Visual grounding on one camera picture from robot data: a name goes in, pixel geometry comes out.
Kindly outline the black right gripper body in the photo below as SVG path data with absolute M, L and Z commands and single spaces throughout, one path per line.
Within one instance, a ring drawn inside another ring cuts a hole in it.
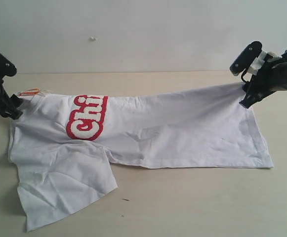
M 264 99 L 276 91 L 287 91 L 287 50 L 282 55 L 267 52 L 253 65 L 260 68 L 243 86 L 246 99 Z

